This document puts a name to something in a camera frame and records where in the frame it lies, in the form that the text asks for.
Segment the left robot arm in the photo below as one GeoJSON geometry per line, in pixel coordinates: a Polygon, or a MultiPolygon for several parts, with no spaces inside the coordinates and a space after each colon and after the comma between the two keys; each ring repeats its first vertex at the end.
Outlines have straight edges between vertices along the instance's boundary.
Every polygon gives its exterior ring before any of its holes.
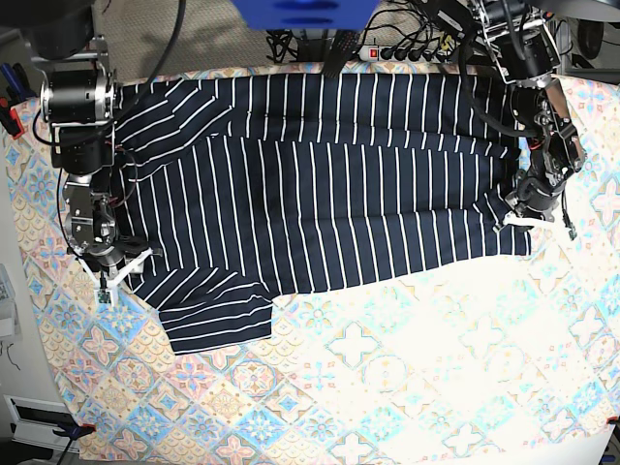
{"type": "Polygon", "coordinates": [[[551,228],[552,212],[567,207],[567,181],[581,171],[586,153],[561,82],[554,75],[560,53],[546,26],[546,15],[523,1],[473,1],[470,11],[473,23],[458,51],[464,96],[483,123],[501,135],[527,140],[530,149],[529,168],[517,170],[511,187],[500,196],[510,211],[499,224],[551,228]],[[466,61],[477,41],[483,42],[511,92],[511,112],[518,128],[502,123],[476,100],[466,61]]]}

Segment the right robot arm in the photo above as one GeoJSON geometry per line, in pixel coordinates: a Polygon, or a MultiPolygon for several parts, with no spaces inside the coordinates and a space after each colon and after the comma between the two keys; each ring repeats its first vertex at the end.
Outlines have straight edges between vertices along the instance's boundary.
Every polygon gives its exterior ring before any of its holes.
{"type": "Polygon", "coordinates": [[[19,34],[43,75],[34,120],[49,129],[38,141],[59,171],[57,205],[68,211],[58,221],[69,253],[101,284],[142,273],[158,250],[121,233],[116,213],[133,192],[116,197],[111,179],[116,155],[134,157],[117,141],[116,123],[146,90],[124,98],[91,1],[4,1],[1,25],[19,34]]]}

